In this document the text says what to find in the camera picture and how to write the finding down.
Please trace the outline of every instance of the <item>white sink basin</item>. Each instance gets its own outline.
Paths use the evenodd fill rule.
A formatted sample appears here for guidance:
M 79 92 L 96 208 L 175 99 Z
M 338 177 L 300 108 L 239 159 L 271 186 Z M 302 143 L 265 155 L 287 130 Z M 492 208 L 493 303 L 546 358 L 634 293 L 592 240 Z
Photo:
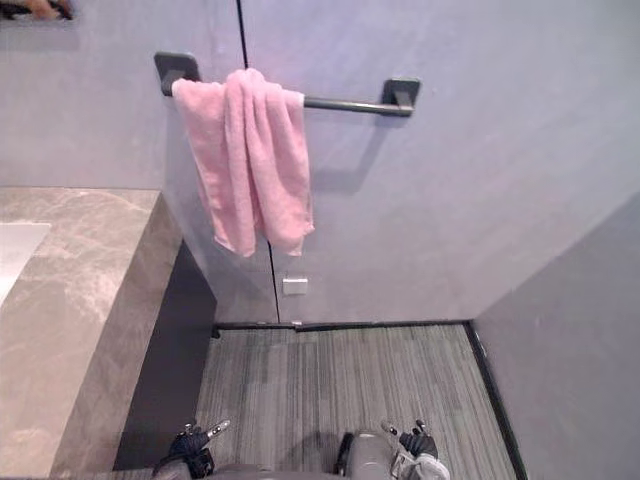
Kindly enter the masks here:
M 0 306 L 50 229 L 48 223 L 0 223 Z

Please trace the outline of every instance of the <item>towel bar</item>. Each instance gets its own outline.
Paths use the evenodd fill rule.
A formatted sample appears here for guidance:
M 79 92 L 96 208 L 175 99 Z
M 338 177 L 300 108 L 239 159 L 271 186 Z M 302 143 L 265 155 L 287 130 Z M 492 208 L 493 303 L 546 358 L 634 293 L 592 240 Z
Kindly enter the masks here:
M 162 93 L 171 97 L 171 85 L 180 78 L 199 82 L 200 74 L 196 59 L 182 53 L 158 52 L 154 55 Z M 348 112 L 377 113 L 394 117 L 410 117 L 415 108 L 420 90 L 416 78 L 391 78 L 384 82 L 382 103 L 363 103 L 349 100 L 304 97 L 306 108 L 343 110 Z

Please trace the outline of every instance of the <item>towel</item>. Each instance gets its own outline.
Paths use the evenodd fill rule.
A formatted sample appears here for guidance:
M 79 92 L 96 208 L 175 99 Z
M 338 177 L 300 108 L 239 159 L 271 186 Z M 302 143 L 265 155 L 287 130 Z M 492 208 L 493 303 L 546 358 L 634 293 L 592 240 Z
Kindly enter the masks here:
M 172 93 L 215 240 L 248 257 L 261 231 L 285 253 L 301 255 L 313 231 L 304 96 L 252 68 L 233 72 L 224 85 L 181 79 Z

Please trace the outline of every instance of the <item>gray carpet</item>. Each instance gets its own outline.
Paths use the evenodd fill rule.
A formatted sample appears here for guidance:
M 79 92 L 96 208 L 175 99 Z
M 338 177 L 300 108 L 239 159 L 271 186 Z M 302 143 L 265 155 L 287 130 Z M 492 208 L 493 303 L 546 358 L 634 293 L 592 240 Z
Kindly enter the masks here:
M 330 471 L 345 431 L 421 418 L 452 478 L 515 478 L 461 325 L 223 331 L 197 418 L 232 421 L 211 443 L 217 465 Z

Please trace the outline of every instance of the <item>marble countertop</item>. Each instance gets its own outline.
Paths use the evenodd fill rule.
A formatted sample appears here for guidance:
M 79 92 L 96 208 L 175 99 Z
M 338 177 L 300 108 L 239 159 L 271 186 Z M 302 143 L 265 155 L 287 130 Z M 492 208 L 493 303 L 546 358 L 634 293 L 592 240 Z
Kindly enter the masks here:
M 0 222 L 51 224 L 0 309 L 0 476 L 48 476 L 158 197 L 0 188 Z

